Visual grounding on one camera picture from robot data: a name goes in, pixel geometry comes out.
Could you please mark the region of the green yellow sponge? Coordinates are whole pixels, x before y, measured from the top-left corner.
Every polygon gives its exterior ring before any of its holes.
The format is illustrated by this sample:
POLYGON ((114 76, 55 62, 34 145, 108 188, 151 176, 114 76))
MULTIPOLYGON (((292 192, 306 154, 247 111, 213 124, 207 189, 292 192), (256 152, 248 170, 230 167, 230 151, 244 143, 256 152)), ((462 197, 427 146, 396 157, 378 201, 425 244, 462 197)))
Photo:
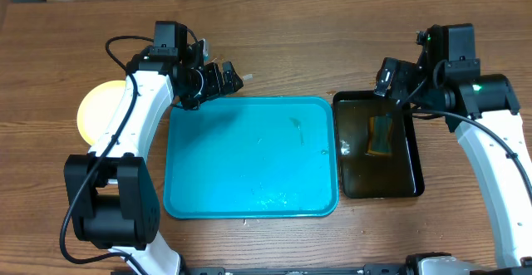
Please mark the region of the green yellow sponge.
POLYGON ((393 120, 390 116, 371 116, 367 122, 367 153, 375 156, 391 156, 392 131, 393 120))

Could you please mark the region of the yellow plate with stain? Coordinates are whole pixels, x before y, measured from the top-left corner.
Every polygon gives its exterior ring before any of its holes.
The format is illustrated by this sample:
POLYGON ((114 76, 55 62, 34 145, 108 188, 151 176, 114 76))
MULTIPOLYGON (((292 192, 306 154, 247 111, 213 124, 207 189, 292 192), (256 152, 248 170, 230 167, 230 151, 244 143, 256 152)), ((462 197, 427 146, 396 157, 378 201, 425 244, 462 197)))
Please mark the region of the yellow plate with stain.
POLYGON ((94 145, 111 121, 121 102, 125 81, 108 81, 93 88, 82 100, 76 115, 83 140, 94 145))

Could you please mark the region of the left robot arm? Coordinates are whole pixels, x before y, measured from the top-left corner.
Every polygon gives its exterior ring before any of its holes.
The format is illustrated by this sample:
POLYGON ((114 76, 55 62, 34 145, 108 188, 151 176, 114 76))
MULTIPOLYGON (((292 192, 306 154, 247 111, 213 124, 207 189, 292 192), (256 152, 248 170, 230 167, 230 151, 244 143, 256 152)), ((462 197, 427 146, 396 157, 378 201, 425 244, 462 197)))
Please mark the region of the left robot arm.
POLYGON ((122 258, 136 274, 186 274, 180 254, 163 239, 160 202, 147 156, 166 109, 198 110, 240 90, 231 62, 207 63, 204 40, 186 25, 158 21, 140 53, 119 66, 121 101, 104 133, 64 165, 69 208, 59 233, 62 256, 74 264, 122 258))

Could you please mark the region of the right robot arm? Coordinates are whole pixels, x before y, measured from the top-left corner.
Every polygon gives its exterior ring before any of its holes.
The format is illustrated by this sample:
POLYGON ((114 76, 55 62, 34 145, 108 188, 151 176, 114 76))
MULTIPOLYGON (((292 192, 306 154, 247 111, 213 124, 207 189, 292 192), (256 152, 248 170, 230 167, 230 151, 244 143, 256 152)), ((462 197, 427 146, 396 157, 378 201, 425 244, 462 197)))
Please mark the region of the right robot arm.
POLYGON ((442 117, 475 173, 495 243, 494 274, 531 272, 531 158, 520 103, 502 74, 483 76, 470 23, 433 25, 416 62, 383 60, 374 93, 403 115, 442 117))

